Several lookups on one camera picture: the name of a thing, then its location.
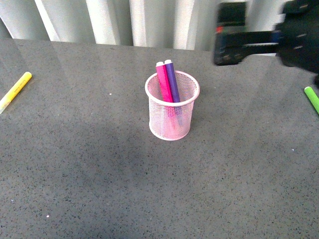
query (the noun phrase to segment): black object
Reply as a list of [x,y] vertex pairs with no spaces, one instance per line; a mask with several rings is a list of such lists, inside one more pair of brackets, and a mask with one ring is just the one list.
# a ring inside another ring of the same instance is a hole
[[245,32],[246,3],[221,3],[214,63],[234,65],[248,55],[277,53],[284,65],[319,74],[319,0],[286,2],[283,13],[285,21],[274,31]]

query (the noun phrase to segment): curtain fold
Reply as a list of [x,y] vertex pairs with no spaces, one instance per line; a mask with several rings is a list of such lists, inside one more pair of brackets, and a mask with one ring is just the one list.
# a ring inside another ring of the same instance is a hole
[[[210,51],[225,1],[243,0],[1,0],[0,37]],[[248,30],[273,29],[286,1],[247,1]]]

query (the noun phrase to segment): pen holder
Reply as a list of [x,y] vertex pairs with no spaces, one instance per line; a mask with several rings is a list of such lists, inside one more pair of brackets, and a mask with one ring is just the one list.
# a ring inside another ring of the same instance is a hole
[[188,134],[194,101],[199,95],[199,84],[192,76],[181,71],[175,71],[175,75],[180,103],[162,100],[157,73],[145,83],[149,97],[150,130],[164,140],[178,140]]

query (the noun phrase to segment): yellow marker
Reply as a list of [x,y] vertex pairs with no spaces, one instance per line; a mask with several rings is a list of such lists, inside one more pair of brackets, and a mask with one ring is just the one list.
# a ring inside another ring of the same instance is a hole
[[5,108],[13,101],[16,95],[22,90],[26,83],[31,79],[32,74],[30,72],[25,72],[23,76],[15,83],[14,86],[9,90],[8,93],[0,101],[0,114],[5,110]]

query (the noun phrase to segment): table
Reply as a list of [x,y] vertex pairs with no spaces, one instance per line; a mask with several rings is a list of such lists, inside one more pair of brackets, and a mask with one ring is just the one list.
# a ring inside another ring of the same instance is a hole
[[[196,78],[191,130],[149,129],[157,61]],[[250,56],[0,40],[1,238],[318,238],[312,73]]]

